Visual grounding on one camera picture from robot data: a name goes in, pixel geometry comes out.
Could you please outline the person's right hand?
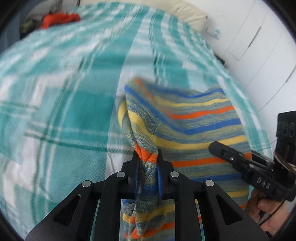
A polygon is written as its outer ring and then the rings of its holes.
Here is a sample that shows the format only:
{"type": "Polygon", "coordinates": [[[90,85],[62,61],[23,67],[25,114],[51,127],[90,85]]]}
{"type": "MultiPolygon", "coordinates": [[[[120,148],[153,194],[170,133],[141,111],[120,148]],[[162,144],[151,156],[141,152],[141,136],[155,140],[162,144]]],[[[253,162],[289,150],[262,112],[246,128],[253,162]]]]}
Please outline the person's right hand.
{"type": "Polygon", "coordinates": [[[271,235],[275,235],[282,227],[283,223],[290,216],[291,207],[289,202],[281,202],[263,198],[259,190],[253,189],[250,199],[247,202],[246,213],[258,223],[260,220],[260,211],[273,214],[269,220],[264,222],[260,227],[271,235]]]}

